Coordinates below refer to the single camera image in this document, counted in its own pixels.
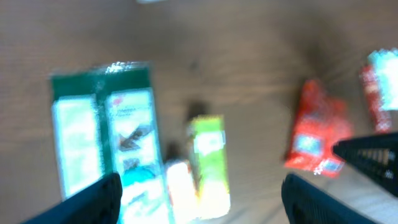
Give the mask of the green juice carton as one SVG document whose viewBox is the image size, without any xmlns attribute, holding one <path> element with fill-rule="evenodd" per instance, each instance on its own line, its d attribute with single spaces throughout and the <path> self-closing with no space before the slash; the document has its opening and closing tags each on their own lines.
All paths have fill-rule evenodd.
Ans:
<svg viewBox="0 0 398 224">
<path fill-rule="evenodd" d="M 201 114 L 188 124 L 188 146 L 198 195 L 198 217 L 219 218 L 231 208 L 224 117 Z"/>
</svg>

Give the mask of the green white snack bag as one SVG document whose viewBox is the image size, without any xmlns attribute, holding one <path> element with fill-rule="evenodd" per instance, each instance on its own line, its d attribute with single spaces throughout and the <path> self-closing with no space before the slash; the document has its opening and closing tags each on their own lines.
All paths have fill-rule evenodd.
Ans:
<svg viewBox="0 0 398 224">
<path fill-rule="evenodd" d="M 52 120 L 63 199 L 116 172 L 119 223 L 173 223 L 147 62 L 55 73 Z"/>
</svg>

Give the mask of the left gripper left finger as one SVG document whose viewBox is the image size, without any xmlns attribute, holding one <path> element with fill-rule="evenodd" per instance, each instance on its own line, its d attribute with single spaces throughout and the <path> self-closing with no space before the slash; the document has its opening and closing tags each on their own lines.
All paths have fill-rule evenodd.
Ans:
<svg viewBox="0 0 398 224">
<path fill-rule="evenodd" d="M 23 224 L 117 224 L 122 194 L 120 175 L 114 172 Z"/>
</svg>

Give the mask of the light green tissue pack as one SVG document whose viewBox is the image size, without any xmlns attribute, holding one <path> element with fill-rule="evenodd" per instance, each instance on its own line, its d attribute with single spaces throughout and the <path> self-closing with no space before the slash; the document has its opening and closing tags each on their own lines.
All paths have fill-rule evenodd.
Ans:
<svg viewBox="0 0 398 224">
<path fill-rule="evenodd" d="M 368 55 L 381 89 L 383 110 L 397 110 L 397 48 L 375 50 Z"/>
</svg>

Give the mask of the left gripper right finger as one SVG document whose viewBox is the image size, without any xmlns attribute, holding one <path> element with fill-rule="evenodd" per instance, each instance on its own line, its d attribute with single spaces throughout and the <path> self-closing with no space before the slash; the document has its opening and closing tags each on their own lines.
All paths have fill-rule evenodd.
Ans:
<svg viewBox="0 0 398 224">
<path fill-rule="evenodd" d="M 285 177 L 281 197 L 290 223 L 375 224 L 294 173 Z"/>
</svg>

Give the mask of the orange juice carton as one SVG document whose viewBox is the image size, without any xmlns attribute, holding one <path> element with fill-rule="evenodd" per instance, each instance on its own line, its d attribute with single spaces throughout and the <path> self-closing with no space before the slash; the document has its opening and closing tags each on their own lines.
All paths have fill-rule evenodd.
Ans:
<svg viewBox="0 0 398 224">
<path fill-rule="evenodd" d="M 188 160 L 172 161 L 166 168 L 167 190 L 176 223 L 190 223 L 198 217 L 198 198 Z"/>
</svg>

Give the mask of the red snack bag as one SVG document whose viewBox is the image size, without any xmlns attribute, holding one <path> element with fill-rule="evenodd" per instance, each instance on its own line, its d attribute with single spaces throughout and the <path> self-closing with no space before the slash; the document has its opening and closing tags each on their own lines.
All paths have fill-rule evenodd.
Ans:
<svg viewBox="0 0 398 224">
<path fill-rule="evenodd" d="M 330 96 L 320 81 L 307 80 L 302 87 L 284 166 L 335 178 L 344 162 L 333 146 L 352 136 L 346 103 Z"/>
</svg>

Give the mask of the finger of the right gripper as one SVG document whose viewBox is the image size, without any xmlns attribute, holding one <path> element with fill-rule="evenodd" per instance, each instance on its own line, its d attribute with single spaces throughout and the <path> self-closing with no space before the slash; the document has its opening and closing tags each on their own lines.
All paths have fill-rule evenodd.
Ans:
<svg viewBox="0 0 398 224">
<path fill-rule="evenodd" d="M 339 141 L 333 146 L 333 153 L 397 196 L 397 133 Z"/>
</svg>

